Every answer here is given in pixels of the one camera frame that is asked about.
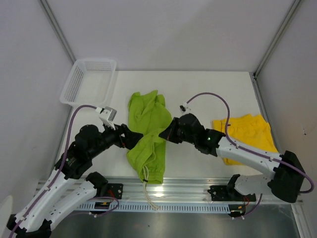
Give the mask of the white plastic mesh basket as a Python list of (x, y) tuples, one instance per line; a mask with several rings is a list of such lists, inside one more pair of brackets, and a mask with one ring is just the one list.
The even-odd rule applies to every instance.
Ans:
[(116, 61), (112, 59), (78, 59), (65, 82), (60, 102), (72, 107), (109, 104), (116, 84), (115, 71)]

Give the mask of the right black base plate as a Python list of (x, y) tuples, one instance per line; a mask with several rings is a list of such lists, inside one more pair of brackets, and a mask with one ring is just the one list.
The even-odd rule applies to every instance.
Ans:
[(237, 192), (233, 188), (228, 188), (226, 185), (211, 185), (207, 192), (211, 196), (212, 201), (229, 201), (229, 202), (255, 202), (256, 195), (255, 194), (248, 194), (242, 195)]

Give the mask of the right aluminium corner post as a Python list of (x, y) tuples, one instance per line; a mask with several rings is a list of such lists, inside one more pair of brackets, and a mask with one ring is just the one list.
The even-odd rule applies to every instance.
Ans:
[(274, 37), (272, 38), (267, 50), (265, 51), (265, 53), (264, 53), (263, 57), (261, 58), (255, 72), (253, 73), (253, 77), (255, 80), (257, 80), (259, 74), (261, 73), (261, 71), (263, 70), (263, 68), (265, 67), (267, 62), (269, 61), (270, 57), (274, 53), (275, 49), (277, 48), (279, 42), (283, 38), (287, 29), (289, 28), (291, 22), (293, 21), (296, 13), (300, 9), (303, 2), (304, 2), (303, 0), (292, 1), (291, 6), (289, 7), (285, 16), (283, 17)]

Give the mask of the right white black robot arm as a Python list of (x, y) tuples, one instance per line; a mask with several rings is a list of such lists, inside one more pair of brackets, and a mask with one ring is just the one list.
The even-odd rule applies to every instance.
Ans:
[(297, 201), (305, 171), (293, 152), (279, 154), (237, 142), (223, 132), (204, 128), (193, 114), (174, 118), (159, 136), (175, 144), (188, 142), (203, 154), (229, 158), (261, 172), (233, 175), (226, 185), (227, 201), (256, 194), (272, 194), (288, 203)]

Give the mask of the left aluminium corner post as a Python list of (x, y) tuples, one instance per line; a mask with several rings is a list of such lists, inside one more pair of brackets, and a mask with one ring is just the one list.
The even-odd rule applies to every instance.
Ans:
[(71, 63), (75, 63), (76, 57), (71, 49), (69, 42), (47, 0), (38, 0), (40, 7), (42, 8), (43, 13), (45, 14), (52, 30), (54, 31), (57, 39), (59, 40), (66, 56)]

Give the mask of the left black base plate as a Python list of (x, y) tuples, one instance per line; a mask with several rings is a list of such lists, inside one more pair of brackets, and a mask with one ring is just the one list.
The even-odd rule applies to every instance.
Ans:
[(103, 188), (101, 191), (102, 196), (115, 197), (116, 199), (122, 199), (122, 194), (122, 183), (108, 183), (106, 188)]

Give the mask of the aluminium corner post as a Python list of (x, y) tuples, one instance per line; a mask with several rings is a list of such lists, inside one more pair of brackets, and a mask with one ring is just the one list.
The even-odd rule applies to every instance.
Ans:
[(304, 2), (303, 0), (292, 1), (291, 6), (289, 7), (285, 16), (283, 17), (274, 37), (272, 38), (267, 50), (265, 51), (265, 53), (264, 53), (263, 57), (261, 58), (255, 72), (253, 73), (253, 77), (255, 80), (257, 80), (259, 74), (261, 73), (261, 71), (263, 70), (263, 68), (265, 67), (267, 62), (269, 61), (270, 57), (274, 53), (275, 49), (277, 48), (279, 42), (283, 38), (287, 29), (289, 28), (291, 22), (293, 21), (296, 13), (300, 9), (303, 2)]
[(54, 31), (57, 39), (59, 40), (66, 56), (71, 63), (75, 63), (76, 57), (71, 49), (69, 42), (47, 0), (38, 0), (40, 7), (42, 8), (43, 13), (45, 14), (52, 30)]

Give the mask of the aluminium mounting rail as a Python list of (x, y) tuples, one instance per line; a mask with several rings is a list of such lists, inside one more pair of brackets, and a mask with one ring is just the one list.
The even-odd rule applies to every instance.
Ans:
[[(109, 183), (123, 184), (122, 201), (146, 202), (143, 184), (139, 178), (107, 177)], [(226, 185), (229, 178), (164, 178), (163, 184), (147, 186), (155, 203), (205, 203), (211, 202), (207, 192), (211, 185)]]

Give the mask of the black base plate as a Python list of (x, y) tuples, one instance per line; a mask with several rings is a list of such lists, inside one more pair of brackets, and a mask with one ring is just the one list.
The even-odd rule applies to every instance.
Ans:
[(122, 194), (122, 183), (108, 183), (106, 188), (103, 188), (101, 191), (102, 196), (115, 197), (116, 199), (122, 199)]
[(248, 194), (242, 195), (237, 192), (233, 188), (228, 188), (226, 185), (211, 185), (207, 192), (211, 196), (212, 201), (229, 201), (229, 202), (255, 202), (256, 195), (255, 194)]

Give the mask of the yellow fabric shorts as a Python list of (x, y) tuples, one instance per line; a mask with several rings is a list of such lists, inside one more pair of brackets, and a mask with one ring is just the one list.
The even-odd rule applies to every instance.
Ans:
[(277, 153), (271, 128), (261, 115), (244, 115), (239, 118), (230, 118), (228, 135), (233, 139), (256, 147), (261, 150)]

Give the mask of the green fabric shorts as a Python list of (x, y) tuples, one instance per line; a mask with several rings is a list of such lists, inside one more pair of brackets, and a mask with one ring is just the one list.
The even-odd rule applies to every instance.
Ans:
[(154, 90), (142, 95), (135, 92), (128, 104), (128, 127), (143, 137), (130, 149), (127, 160), (143, 183), (145, 198), (155, 211), (155, 205), (147, 193), (148, 184), (162, 184), (165, 172), (166, 141), (159, 134), (172, 122), (170, 112), (165, 107), (165, 97)]

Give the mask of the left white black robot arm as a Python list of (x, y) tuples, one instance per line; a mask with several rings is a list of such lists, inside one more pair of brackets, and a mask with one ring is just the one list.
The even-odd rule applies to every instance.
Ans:
[(90, 173), (80, 186), (62, 197), (83, 173), (92, 166), (92, 160), (115, 145), (132, 149), (143, 137), (127, 125), (105, 127), (100, 132), (95, 125), (83, 126), (55, 164), (49, 179), (31, 202), (8, 219), (10, 235), (18, 238), (48, 238), (57, 225), (78, 206), (93, 198), (106, 198), (108, 181), (98, 172)]

